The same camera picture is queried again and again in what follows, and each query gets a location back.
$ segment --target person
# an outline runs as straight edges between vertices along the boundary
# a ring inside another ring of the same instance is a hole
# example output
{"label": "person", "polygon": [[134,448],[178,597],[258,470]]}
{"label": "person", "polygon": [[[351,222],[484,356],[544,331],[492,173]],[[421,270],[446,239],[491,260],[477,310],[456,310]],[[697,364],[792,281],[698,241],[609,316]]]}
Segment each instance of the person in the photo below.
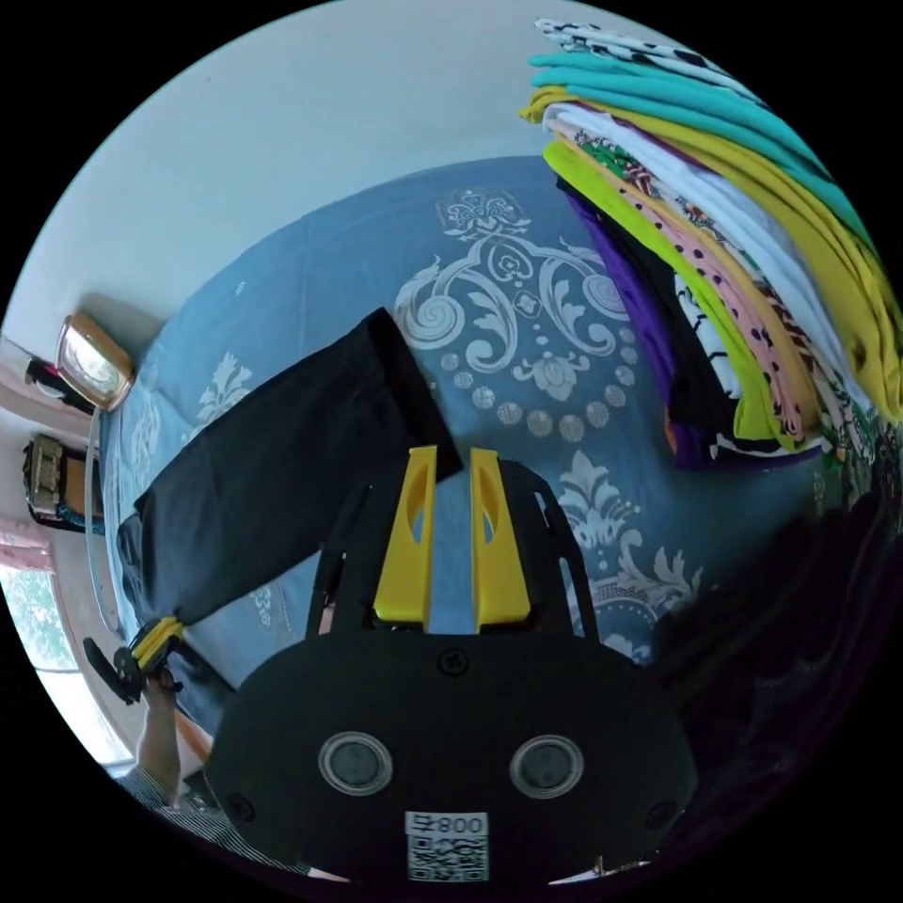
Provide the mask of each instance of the person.
{"label": "person", "polygon": [[272,865],[299,875],[333,878],[325,872],[311,872],[300,863],[289,867],[267,858],[250,847],[222,812],[199,812],[176,805],[181,779],[181,762],[176,729],[176,702],[172,674],[163,669],[158,680],[149,680],[144,690],[147,703],[144,731],[138,741],[137,764],[119,785],[135,800],[158,816],[202,840],[255,863]]}

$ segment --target pink curtain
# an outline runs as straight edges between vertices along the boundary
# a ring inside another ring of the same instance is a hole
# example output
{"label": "pink curtain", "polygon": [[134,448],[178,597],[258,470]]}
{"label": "pink curtain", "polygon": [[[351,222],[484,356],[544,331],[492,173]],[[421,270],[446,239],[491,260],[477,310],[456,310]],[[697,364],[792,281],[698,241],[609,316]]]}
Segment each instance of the pink curtain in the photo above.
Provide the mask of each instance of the pink curtain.
{"label": "pink curtain", "polygon": [[50,543],[37,524],[0,517],[0,564],[23,571],[54,573]]}

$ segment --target human hand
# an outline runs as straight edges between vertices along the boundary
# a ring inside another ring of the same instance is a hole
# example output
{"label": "human hand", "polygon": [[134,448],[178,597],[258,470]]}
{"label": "human hand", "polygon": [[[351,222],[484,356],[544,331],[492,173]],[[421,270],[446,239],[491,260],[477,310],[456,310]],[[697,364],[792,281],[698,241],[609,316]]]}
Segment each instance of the human hand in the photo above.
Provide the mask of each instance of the human hand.
{"label": "human hand", "polygon": [[176,681],[169,668],[162,669],[156,678],[148,678],[144,687],[144,701],[148,704],[148,709],[153,711],[175,711]]}

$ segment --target blue bedsheet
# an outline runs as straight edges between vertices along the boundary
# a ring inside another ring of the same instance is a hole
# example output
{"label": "blue bedsheet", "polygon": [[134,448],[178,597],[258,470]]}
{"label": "blue bedsheet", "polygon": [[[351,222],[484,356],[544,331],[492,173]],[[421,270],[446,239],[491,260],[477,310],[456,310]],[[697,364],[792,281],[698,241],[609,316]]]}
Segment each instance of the blue bedsheet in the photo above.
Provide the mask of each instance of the blue bedsheet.
{"label": "blue bedsheet", "polygon": [[[541,159],[501,158],[332,204],[212,278],[166,324],[125,404],[104,418],[107,543],[129,636],[137,625],[113,544],[135,499],[205,425],[383,306],[462,453],[492,448],[549,481],[583,547],[601,636],[646,661],[656,619],[811,504],[820,464],[676,470],[651,373],[589,243]],[[436,510],[431,630],[469,632],[466,473],[439,487]],[[302,562],[226,606],[191,628],[191,642],[239,684],[302,635],[315,567]]]}

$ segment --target tree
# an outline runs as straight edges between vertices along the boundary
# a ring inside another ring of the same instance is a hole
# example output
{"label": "tree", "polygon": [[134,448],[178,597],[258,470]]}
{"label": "tree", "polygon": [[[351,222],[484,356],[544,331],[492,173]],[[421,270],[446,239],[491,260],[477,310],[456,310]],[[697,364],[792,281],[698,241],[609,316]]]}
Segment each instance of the tree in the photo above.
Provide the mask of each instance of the tree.
{"label": "tree", "polygon": [[0,566],[0,585],[31,663],[53,671],[76,670],[78,664],[59,618],[50,575]]}

